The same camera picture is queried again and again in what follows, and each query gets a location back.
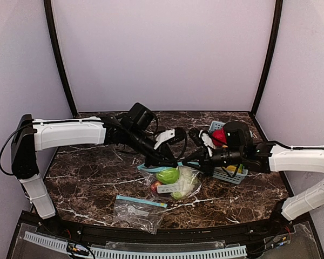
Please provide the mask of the white cauliflower toy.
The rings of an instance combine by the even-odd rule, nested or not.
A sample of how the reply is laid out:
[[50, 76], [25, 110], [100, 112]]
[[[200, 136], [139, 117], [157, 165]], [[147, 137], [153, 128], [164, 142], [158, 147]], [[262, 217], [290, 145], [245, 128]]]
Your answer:
[[187, 166], [179, 167], [180, 175], [177, 181], [179, 190], [171, 193], [171, 196], [176, 200], [183, 200], [189, 197], [200, 185], [198, 179], [198, 171]]

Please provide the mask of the green apple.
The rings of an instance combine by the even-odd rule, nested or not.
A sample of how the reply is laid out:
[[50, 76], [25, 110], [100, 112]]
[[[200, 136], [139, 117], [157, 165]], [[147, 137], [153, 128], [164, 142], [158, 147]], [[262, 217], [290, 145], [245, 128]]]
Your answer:
[[170, 168], [156, 173], [157, 180], [165, 185], [176, 183], [179, 176], [180, 172], [177, 168]]

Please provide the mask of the clear zip bag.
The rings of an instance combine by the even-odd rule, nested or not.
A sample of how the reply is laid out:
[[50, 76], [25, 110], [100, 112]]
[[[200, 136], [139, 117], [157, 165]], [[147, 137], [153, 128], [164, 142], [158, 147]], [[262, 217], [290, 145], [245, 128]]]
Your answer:
[[125, 222], [129, 227], [155, 235], [167, 211], [167, 203], [117, 195], [113, 207], [113, 223]]
[[182, 163], [177, 167], [152, 168], [141, 164], [137, 170], [144, 177], [151, 195], [159, 200], [184, 200], [201, 188], [200, 172]]

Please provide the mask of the dark red pomegranate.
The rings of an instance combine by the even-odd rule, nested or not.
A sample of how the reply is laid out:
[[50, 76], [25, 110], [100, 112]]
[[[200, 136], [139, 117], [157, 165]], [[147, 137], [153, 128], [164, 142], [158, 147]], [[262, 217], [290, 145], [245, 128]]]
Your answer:
[[153, 184], [151, 184], [150, 189], [153, 193], [157, 193], [157, 187], [163, 185], [161, 182], [156, 181]]

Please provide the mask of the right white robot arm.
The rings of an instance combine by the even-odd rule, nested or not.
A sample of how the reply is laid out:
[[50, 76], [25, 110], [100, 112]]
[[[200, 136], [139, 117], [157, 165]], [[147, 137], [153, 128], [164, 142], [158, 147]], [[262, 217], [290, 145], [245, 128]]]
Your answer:
[[[255, 144], [248, 126], [233, 121], [224, 124], [225, 144], [212, 148], [201, 139], [197, 129], [190, 137], [200, 148], [182, 161], [184, 166], [193, 167], [205, 175], [212, 176], [218, 167], [243, 165], [258, 173], [310, 171], [324, 173], [323, 146], [286, 146], [278, 141]], [[302, 193], [276, 203], [270, 219], [288, 223], [311, 210], [324, 205], [324, 179]]]

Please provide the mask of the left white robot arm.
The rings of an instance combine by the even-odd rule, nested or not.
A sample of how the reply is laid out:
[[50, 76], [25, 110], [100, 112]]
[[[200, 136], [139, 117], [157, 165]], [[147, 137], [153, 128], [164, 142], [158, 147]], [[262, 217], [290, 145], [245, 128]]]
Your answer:
[[21, 117], [17, 128], [0, 150], [0, 171], [21, 184], [42, 220], [56, 217], [57, 208], [41, 176], [37, 154], [78, 145], [125, 145], [145, 157], [147, 166], [177, 166], [177, 158], [167, 146], [175, 136], [169, 130], [156, 139], [147, 128], [157, 116], [141, 103], [129, 111], [102, 117], [44, 120]]

